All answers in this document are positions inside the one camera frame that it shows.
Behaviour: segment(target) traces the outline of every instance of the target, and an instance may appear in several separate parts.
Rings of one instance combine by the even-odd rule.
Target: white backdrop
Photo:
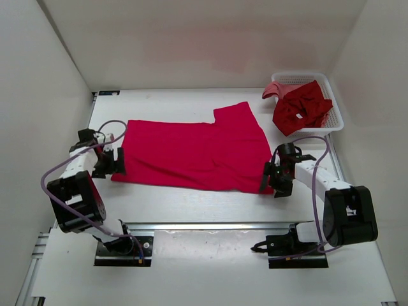
[[[35,1],[0,1],[0,40],[0,304],[14,305],[55,219],[40,177],[68,156],[92,96]]]
[[[325,72],[365,0],[44,0],[89,87],[264,87]]]
[[[331,74],[346,176],[372,193],[378,244],[399,305],[408,305],[408,2],[369,0]]]

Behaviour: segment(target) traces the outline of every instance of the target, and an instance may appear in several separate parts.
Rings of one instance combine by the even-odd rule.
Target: folded cloth
[[[303,85],[286,85],[273,81],[265,87],[265,90],[262,93],[262,99],[270,98],[272,96],[277,96],[279,99],[282,99],[288,92],[291,92],[301,86]]]
[[[332,101],[323,97],[319,84],[313,81],[278,100],[273,122],[285,136],[289,136],[302,128],[320,128],[326,123],[332,107]]]
[[[215,122],[129,120],[117,182],[259,193],[271,152],[248,102],[214,110]],[[269,188],[265,193],[272,193]]]

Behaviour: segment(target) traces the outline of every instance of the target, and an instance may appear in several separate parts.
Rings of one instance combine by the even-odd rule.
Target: shirt sleeve
[[[251,112],[248,102],[241,102],[214,110],[215,124],[223,128],[235,130],[260,129],[258,122]]]

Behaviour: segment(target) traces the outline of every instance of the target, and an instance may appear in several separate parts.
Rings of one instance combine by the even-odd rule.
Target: red cloth
[[[319,84],[313,81],[279,99],[273,122],[285,136],[289,136],[302,128],[320,128],[327,121],[326,113],[332,107],[332,101],[323,97]]]
[[[258,193],[271,152],[248,102],[214,110],[215,123],[129,120],[117,182]],[[269,188],[265,193],[272,193]]]
[[[272,96],[278,96],[282,99],[287,93],[301,87],[302,85],[286,85],[273,81],[265,87],[262,93],[262,99],[270,98]]]

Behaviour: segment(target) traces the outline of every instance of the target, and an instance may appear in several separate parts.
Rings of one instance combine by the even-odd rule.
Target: white basket
[[[325,99],[331,99],[333,103],[333,108],[329,111],[329,118],[324,127],[310,127],[300,129],[289,137],[303,137],[303,136],[325,136],[332,131],[340,131],[344,127],[344,122],[340,114],[339,107],[337,106],[336,99],[332,88],[330,87],[329,81],[326,76],[318,72],[278,72],[272,75],[272,81],[277,81],[281,84],[287,85],[300,85],[310,83],[316,80],[321,88],[323,96]]]

